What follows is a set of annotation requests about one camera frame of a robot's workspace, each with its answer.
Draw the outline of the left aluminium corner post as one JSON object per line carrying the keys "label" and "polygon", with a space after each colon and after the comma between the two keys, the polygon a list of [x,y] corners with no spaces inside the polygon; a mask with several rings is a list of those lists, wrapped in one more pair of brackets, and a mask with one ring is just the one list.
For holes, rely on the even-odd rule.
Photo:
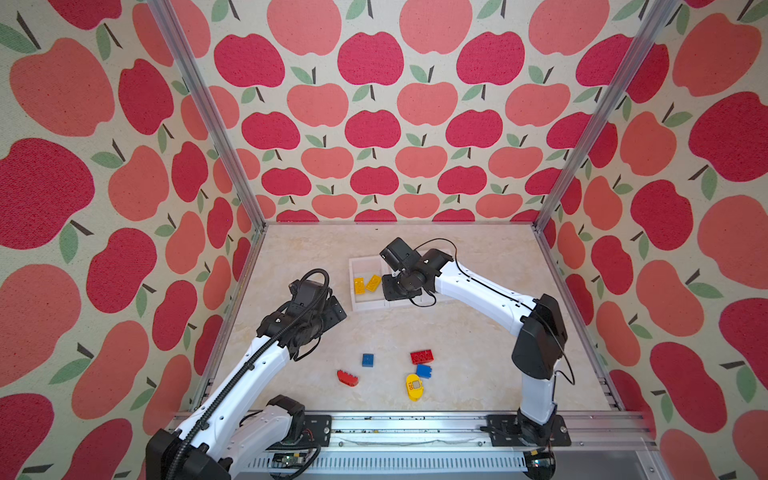
{"label": "left aluminium corner post", "polygon": [[246,213],[249,215],[255,230],[260,234],[266,233],[266,221],[256,201],[255,194],[250,188],[244,167],[236,148],[225,128],[223,118],[217,108],[213,95],[197,65],[191,46],[185,36],[179,17],[171,1],[153,0],[148,2],[153,17],[163,35],[169,50],[176,61],[183,80],[189,89],[209,137],[225,166],[234,190],[240,198]]}

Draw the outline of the small yellow lego brick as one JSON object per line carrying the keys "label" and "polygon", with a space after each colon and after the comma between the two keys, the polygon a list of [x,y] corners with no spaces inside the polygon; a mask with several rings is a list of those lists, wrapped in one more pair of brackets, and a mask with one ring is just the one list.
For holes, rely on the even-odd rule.
{"label": "small yellow lego brick", "polygon": [[355,278],[353,280],[354,293],[356,295],[363,295],[366,292],[365,281],[363,278]]}

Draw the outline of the aluminium corner post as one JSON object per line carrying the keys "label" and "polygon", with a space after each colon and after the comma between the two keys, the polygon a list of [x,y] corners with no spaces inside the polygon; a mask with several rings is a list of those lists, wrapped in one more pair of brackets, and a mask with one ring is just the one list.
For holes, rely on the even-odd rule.
{"label": "aluminium corner post", "polygon": [[623,99],[631,81],[637,75],[642,63],[650,53],[660,33],[665,28],[669,19],[673,16],[681,1],[660,0],[655,1],[642,20],[636,36],[631,41],[617,71],[606,87],[606,92],[597,103],[585,130],[583,131],[577,146],[568,154],[561,174],[555,182],[550,194],[540,210],[535,222],[533,232],[542,234],[556,207],[561,203],[562,197],[574,179],[581,163],[594,146],[602,133],[616,106]]}
{"label": "aluminium corner post", "polygon": [[197,65],[191,46],[185,36],[179,17],[171,1],[153,0],[148,2],[153,17],[163,35],[169,50],[176,61],[183,80],[189,89],[209,137],[225,166],[234,190],[240,198],[246,213],[249,215],[255,230],[260,234],[266,233],[266,221],[256,201],[255,194],[250,188],[244,167],[236,148],[225,128],[223,118],[217,108],[213,95]]}

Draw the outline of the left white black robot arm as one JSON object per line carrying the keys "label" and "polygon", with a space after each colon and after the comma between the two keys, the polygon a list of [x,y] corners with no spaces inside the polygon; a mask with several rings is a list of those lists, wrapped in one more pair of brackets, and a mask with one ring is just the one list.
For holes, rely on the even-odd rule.
{"label": "left white black robot arm", "polygon": [[289,286],[291,297],[262,320],[238,364],[178,427],[159,429],[145,455],[148,479],[234,479],[257,455],[307,438],[304,405],[278,395],[256,415],[248,414],[261,392],[301,348],[346,318],[322,268]]}

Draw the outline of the red curved lego brick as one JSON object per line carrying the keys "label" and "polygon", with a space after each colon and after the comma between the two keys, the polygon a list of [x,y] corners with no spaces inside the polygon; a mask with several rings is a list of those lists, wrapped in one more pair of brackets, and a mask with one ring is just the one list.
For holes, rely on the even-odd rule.
{"label": "red curved lego brick", "polygon": [[344,385],[355,387],[359,384],[359,378],[344,370],[337,371],[337,379]]}

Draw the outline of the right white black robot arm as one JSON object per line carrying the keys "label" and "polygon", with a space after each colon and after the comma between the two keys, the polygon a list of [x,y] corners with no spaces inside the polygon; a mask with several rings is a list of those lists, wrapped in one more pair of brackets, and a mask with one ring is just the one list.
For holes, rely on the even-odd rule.
{"label": "right white black robot arm", "polygon": [[522,443],[545,446],[556,418],[556,370],[566,359],[568,333],[558,301],[516,293],[463,266],[456,254],[439,249],[420,253],[397,237],[380,257],[392,269],[382,277],[385,299],[413,300],[440,294],[496,321],[515,338],[511,359],[522,374],[522,401],[516,430]]}

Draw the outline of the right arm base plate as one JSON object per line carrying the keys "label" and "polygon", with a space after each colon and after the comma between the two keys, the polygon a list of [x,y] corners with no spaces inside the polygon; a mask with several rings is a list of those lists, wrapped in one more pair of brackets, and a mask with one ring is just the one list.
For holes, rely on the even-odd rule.
{"label": "right arm base plate", "polygon": [[516,414],[488,415],[480,430],[487,433],[494,447],[569,447],[569,430],[561,415],[553,415],[544,425]]}

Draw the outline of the white three-compartment plastic bin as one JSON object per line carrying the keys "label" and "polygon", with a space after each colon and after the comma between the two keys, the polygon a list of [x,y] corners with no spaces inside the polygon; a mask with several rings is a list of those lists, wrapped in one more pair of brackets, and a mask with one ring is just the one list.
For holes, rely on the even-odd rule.
{"label": "white three-compartment plastic bin", "polygon": [[383,276],[392,269],[379,256],[357,257],[348,261],[351,304],[354,312],[385,310],[411,306],[408,300],[387,300],[383,290]]}

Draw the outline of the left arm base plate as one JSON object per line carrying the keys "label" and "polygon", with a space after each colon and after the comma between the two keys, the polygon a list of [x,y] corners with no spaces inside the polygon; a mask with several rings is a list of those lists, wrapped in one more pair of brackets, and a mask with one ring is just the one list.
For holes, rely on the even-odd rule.
{"label": "left arm base plate", "polygon": [[268,451],[312,450],[317,446],[326,448],[330,444],[332,420],[331,415],[306,415],[296,440],[275,443]]}

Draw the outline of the aluminium front rail frame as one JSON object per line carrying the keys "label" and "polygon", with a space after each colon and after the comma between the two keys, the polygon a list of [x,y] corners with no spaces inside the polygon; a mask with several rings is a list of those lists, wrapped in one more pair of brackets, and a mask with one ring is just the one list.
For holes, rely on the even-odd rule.
{"label": "aluminium front rail frame", "polygon": [[331,415],[326,448],[266,451],[234,479],[667,479],[643,418],[568,412],[569,447],[494,447],[499,412],[306,412]]}

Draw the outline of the right aluminium corner post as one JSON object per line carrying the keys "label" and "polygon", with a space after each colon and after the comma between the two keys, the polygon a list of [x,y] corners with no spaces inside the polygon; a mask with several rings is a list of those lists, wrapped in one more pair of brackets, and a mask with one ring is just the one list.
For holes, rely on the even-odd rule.
{"label": "right aluminium corner post", "polygon": [[602,133],[616,106],[623,99],[631,81],[637,75],[642,63],[650,53],[660,33],[665,28],[669,19],[673,16],[681,1],[660,0],[655,1],[642,20],[636,36],[631,41],[617,71],[606,87],[606,92],[597,103],[585,130],[583,131],[577,146],[568,154],[561,174],[555,182],[550,194],[540,210],[535,222],[533,232],[542,234],[556,207],[561,203],[562,197],[574,179],[581,163],[594,146]]}

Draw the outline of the yellow square lego brick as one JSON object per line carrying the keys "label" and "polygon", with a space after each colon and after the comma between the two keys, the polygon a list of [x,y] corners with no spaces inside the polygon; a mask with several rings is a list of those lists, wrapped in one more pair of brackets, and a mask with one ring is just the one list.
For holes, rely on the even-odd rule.
{"label": "yellow square lego brick", "polygon": [[365,288],[368,292],[374,293],[380,287],[382,278],[379,275],[373,275],[366,283]]}

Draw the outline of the yellow oval lego piece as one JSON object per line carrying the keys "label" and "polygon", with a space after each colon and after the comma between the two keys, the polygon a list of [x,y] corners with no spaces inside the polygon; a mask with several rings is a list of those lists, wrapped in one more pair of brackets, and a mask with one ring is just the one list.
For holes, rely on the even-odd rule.
{"label": "yellow oval lego piece", "polygon": [[424,395],[424,385],[417,374],[409,374],[406,377],[406,391],[411,401],[418,401]]}

